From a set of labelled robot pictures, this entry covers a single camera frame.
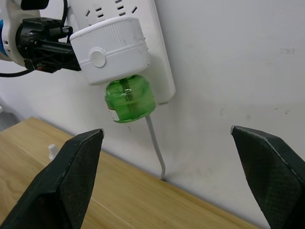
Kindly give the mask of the lattice finger of the black left gripper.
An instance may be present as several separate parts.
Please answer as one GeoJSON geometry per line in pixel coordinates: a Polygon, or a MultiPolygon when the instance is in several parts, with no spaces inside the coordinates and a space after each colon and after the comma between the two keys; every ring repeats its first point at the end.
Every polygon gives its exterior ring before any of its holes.
{"type": "Polygon", "coordinates": [[[23,46],[25,67],[46,73],[61,69],[79,72],[81,70],[72,45],[64,42],[44,40],[31,41],[23,46]]]}

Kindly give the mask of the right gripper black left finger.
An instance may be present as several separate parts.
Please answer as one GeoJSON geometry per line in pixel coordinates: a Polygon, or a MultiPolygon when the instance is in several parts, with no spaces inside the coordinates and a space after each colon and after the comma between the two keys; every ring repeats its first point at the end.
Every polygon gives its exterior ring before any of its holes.
{"type": "Polygon", "coordinates": [[[79,134],[32,180],[2,229],[79,229],[92,196],[103,129],[79,134]]]}

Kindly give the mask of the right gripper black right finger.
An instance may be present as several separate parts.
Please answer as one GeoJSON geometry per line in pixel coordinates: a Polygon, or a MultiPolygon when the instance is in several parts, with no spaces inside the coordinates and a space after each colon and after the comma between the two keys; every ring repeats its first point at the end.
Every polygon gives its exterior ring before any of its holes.
{"type": "Polygon", "coordinates": [[[281,138],[232,126],[248,186],[272,229],[305,227],[305,162],[281,138]]]}

